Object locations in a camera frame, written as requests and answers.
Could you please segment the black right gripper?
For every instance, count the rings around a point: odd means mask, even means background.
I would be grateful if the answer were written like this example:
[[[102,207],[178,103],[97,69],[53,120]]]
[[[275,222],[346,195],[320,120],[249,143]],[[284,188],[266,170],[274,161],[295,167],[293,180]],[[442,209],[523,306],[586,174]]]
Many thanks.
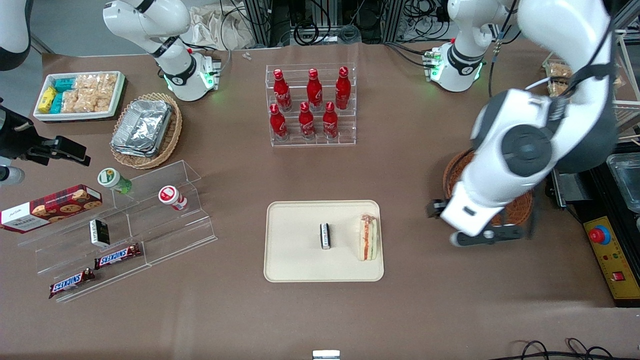
[[[0,129],[0,155],[11,160],[25,160],[37,164],[48,164],[51,160],[66,160],[88,167],[91,157],[87,155],[87,148],[68,137],[56,136],[48,141],[48,157],[36,152],[35,155],[30,150],[39,150],[42,142],[46,141],[41,137],[34,127],[34,123],[29,118],[11,111],[6,107],[0,107],[1,129]]]

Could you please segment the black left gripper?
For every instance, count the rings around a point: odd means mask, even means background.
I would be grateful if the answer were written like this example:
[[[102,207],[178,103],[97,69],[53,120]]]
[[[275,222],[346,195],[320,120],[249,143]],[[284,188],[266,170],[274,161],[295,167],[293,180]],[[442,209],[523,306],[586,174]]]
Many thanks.
[[[427,218],[430,218],[430,219],[440,218],[442,212],[446,209],[449,202],[450,201],[448,199],[432,199],[426,205]]]

